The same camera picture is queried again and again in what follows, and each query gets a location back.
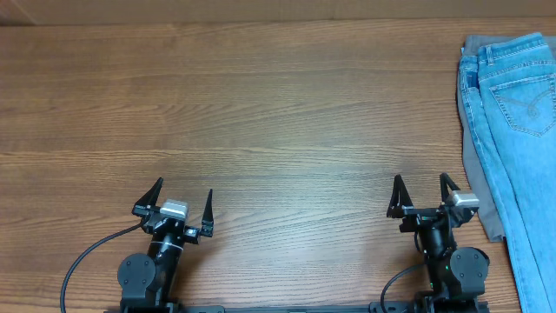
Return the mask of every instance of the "gray fabric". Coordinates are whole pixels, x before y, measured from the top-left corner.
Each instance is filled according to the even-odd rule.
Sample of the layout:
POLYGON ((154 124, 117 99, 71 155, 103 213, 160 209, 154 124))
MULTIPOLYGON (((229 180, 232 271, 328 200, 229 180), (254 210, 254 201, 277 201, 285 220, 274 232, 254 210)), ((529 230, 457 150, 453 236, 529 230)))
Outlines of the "gray fabric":
MULTIPOLYGON (((463 56, 477 56, 479 48, 493 43, 505 43, 515 37, 491 37, 471 35, 467 37, 463 56)), ((545 37, 546 43, 554 55, 556 55, 556 37, 545 37)), ((460 85, 460 75, 458 74, 458 86, 460 85)), ((492 242, 499 242, 503 239, 504 228, 498 215, 493 196, 488 187, 485 173, 480 165, 479 156, 473 145, 473 139, 469 133, 467 116, 463 109, 460 88, 458 90, 458 112, 460 113, 461 124, 463 126, 463 166, 466 170, 467 180, 471 189, 480 200, 479 219, 483 224, 488 239, 492 242)))

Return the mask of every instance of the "wire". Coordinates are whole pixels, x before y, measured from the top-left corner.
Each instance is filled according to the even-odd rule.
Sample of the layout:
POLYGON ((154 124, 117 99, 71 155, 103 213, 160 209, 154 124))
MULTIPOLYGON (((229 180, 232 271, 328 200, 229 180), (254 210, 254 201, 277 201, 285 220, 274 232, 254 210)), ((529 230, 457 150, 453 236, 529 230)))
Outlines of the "wire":
POLYGON ((79 263, 95 248, 97 248, 98 246, 100 246, 103 243, 106 243, 108 240, 110 239, 114 239, 117 236, 121 236, 123 234, 127 234, 130 231, 136 230, 140 227, 142 227, 145 224, 145 221, 141 221, 139 224, 135 225, 135 226, 131 226, 126 230, 122 230, 122 231, 118 231, 113 235, 107 236, 104 239, 99 240, 97 243, 93 244, 92 246, 88 247, 77 259, 75 262, 73 262, 73 264, 71 265, 71 267, 68 270, 68 274, 66 274, 66 277, 63 279, 63 283, 62 283, 62 290, 60 291, 60 310, 62 311, 62 313, 66 313, 66 289, 68 288, 68 281, 70 279, 71 274, 73 273, 73 271, 76 269, 77 265, 79 265, 79 263))
POLYGON ((419 240, 417 239, 417 236, 418 236, 418 233, 417 233, 417 231, 415 231, 415 233, 414 233, 415 248, 417 248, 417 251, 420 252, 419 240))
POLYGON ((384 296, 386 295, 386 290, 388 290, 388 288, 390 287, 390 285, 392 283, 394 283, 396 281, 396 279, 406 275, 407 273, 411 273, 414 270, 418 270, 421 266, 425 265, 424 263, 421 264, 416 264, 414 266, 408 267, 405 270, 401 271, 400 273, 396 274, 396 276, 392 277, 392 279, 390 279, 390 281, 386 284, 386 286, 384 286, 384 289, 382 290, 381 293, 381 307, 382 307, 382 311, 384 313, 388 313, 388 311, 386 310, 386 305, 384 304, 384 296))

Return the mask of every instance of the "wood grain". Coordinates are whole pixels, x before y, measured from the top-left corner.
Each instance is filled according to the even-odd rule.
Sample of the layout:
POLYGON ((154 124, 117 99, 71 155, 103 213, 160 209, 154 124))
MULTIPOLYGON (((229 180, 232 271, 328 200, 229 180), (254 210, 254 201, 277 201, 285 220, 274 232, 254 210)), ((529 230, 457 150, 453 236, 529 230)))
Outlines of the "wood grain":
MULTIPOLYGON (((175 295, 228 307, 364 304, 419 261, 385 217, 401 173, 418 206, 467 187, 454 102, 466 34, 551 34, 555 18, 0 29, 0 312, 57 312, 75 258, 136 223, 159 177, 215 237, 189 246, 175 295)), ((502 244, 477 220, 493 312, 519 312, 502 244)), ((118 305, 135 232, 88 256, 71 312, 118 305)), ((387 299, 427 287, 408 276, 387 299)))
MULTIPOLYGON (((0 0, 36 25, 554 17, 553 0, 0 0)), ((10 17, 19 20, 19 16, 10 17)))
POLYGON ((12 0, 0 0, 0 25, 33 25, 36 22, 12 0))

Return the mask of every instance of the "blue jeans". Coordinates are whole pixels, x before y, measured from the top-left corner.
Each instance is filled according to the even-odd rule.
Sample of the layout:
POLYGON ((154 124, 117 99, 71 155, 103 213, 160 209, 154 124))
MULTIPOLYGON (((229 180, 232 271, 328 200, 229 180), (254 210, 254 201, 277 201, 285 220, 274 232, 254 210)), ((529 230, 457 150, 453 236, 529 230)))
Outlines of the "blue jeans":
POLYGON ((556 61, 541 34, 460 61, 460 92, 524 312, 556 312, 556 61))

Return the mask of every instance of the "denim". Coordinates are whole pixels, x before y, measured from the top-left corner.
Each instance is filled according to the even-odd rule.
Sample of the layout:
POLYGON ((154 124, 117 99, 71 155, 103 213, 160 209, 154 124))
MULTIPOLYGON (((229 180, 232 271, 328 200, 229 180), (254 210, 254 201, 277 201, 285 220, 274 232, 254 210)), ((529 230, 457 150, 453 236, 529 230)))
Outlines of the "denim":
POLYGON ((556 61, 539 33, 460 61, 469 133, 504 226, 524 312, 556 310, 556 61))
MULTIPOLYGON (((460 86, 460 75, 458 75, 458 86, 460 86)), ((461 126, 463 128, 463 149, 462 159, 463 167, 467 174, 467 181, 473 190, 473 193, 479 199, 479 219, 483 224, 486 236, 491 242, 501 242, 506 236, 504 233, 504 226, 500 220, 500 215, 494 204, 493 196, 488 187, 485 172, 480 165, 479 156, 475 149, 471 132, 469 130, 469 123, 467 115, 463 107, 463 99, 461 97, 460 88, 457 89, 458 112, 460 113, 461 126)))
MULTIPOLYGON (((492 43, 505 43, 513 40, 515 37, 492 37, 482 35, 471 35, 467 37, 465 47, 462 50, 463 56, 477 56, 479 48, 492 43)), ((545 37, 553 55, 556 55, 556 37, 545 37)), ((460 86, 460 76, 458 75, 458 86, 460 86)), ((467 180, 473 189, 473 192, 480 200, 479 219, 483 225, 483 229, 491 242, 502 241, 505 236, 502 222, 496 205, 494 204, 490 188, 488 187, 485 173, 480 166, 477 150, 473 145, 473 139, 469 132, 469 123, 467 115, 463 108, 463 100, 461 98, 460 88, 457 88, 458 112, 460 114, 461 125, 463 128, 463 166, 466 170, 467 180)))

